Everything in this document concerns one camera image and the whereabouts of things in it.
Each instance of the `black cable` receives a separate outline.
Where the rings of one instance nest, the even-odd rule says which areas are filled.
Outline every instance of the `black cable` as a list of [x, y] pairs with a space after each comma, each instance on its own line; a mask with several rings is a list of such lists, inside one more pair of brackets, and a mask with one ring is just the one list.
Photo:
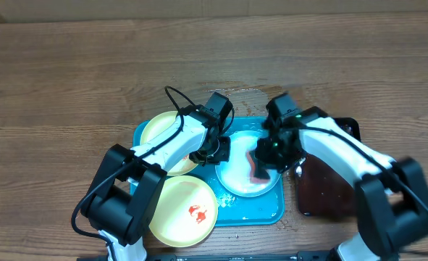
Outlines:
[[[191, 101], [185, 94], [183, 94], [181, 91], [178, 91], [176, 88], [170, 87], [170, 86], [165, 86], [164, 90], [166, 95], [169, 97], [170, 101], [173, 103], [173, 105], [175, 106], [175, 108], [177, 109], [178, 115], [180, 116], [180, 126], [178, 127], [178, 129], [169, 137], [167, 138], [165, 141], [161, 142], [160, 144], [154, 146], [152, 149], [150, 149], [149, 151], [147, 151], [146, 153], [142, 154], [141, 156], [139, 156], [137, 158], [137, 160], [142, 160], [145, 157], [147, 157], [150, 154], [153, 154], [154, 152], [156, 152], [158, 149], [162, 148], [164, 145], [166, 145], [167, 143], [169, 143], [173, 138], [175, 138], [182, 130], [183, 130], [183, 126], [185, 124], [185, 121], [183, 119], [183, 115], [180, 113], [180, 107], [178, 106], [177, 102], [173, 99], [172, 95], [170, 95], [169, 93], [169, 89], [173, 90], [175, 92], [177, 92], [179, 95], [181, 95], [183, 98], [185, 98], [190, 104], [192, 104], [193, 106], [195, 106], [195, 104], [193, 103], [193, 101]], [[90, 233], [87, 231], [83, 231], [81, 229], [79, 229], [77, 227], [77, 223], [75, 222], [75, 220], [77, 219], [77, 215], [79, 210], [82, 208], [83, 203], [90, 198], [99, 188], [101, 188], [106, 182], [115, 179], [118, 175], [120, 175], [120, 173], [124, 172], [126, 169], [128, 169], [130, 166], [132, 166], [133, 164], [135, 164], [135, 161], [132, 161], [129, 164], [125, 164], [123, 165], [120, 169], [118, 169], [115, 173], [113, 173], [112, 175], [110, 175], [108, 178], [106, 178], [103, 182], [101, 182], [99, 185], [97, 185], [95, 187], [95, 189], [93, 189], [92, 191], [90, 191], [90, 193], [86, 194], [77, 204], [77, 206], [75, 206], [74, 211], [72, 212], [72, 218], [70, 220], [72, 229], [82, 235], [82, 236], [87, 236], [87, 237], [91, 237], [91, 238], [95, 238], [95, 239], [101, 239], [104, 240], [106, 242], [106, 247], [108, 246], [109, 249], [111, 250], [111, 257], [112, 260], [117, 261], [117, 258], [115, 257], [115, 249], [114, 249], [114, 245], [112, 244], [112, 241], [110, 239], [108, 239], [105, 236], [102, 236], [98, 233]]]
[[231, 125], [233, 124], [234, 119], [235, 119], [235, 108], [232, 106], [230, 124], [228, 124], [228, 126], [226, 128], [224, 128], [222, 130], [222, 132], [220, 132], [219, 136], [225, 134], [228, 131], [228, 129], [230, 129]]
[[[339, 133], [337, 133], [337, 132], [335, 132], [333, 130], [326, 130], [326, 129], [323, 129], [323, 128], [315, 128], [315, 127], [304, 126], [304, 127], [294, 128], [294, 129], [308, 130], [308, 131], [319, 131], [319, 132], [322, 132], [322, 133], [330, 134], [330, 135], [335, 136], [336, 138], [339, 138], [340, 140], [344, 141], [347, 145], [349, 145], [353, 149], [355, 149], [362, 157], [364, 157], [366, 160], [368, 160], [373, 165], [377, 166], [381, 170], [382, 173], [387, 174], [391, 178], [393, 178], [394, 181], [399, 186], [401, 186], [402, 189], [405, 192], [407, 192], [407, 194], [409, 196], [411, 196], [419, 205], [421, 205], [421, 207], [423, 207], [424, 210], [426, 210], [426, 212], [428, 213], [428, 206], [426, 206], [426, 204], [420, 198], [418, 198], [418, 196], [404, 182], [402, 182], [399, 179], [398, 176], [396, 176], [394, 173], [391, 173], [391, 172], [387, 171], [387, 169], [384, 166], [382, 166], [381, 164], [379, 164], [378, 161], [376, 161], [371, 156], [369, 156], [367, 153], [365, 153], [362, 149], [360, 149], [358, 146], [356, 146], [352, 141], [350, 141], [345, 136], [342, 136], [342, 135], [340, 135]], [[428, 255], [428, 252], [417, 252], [417, 251], [403, 251], [403, 252], [404, 253], [410, 253], [410, 254]]]

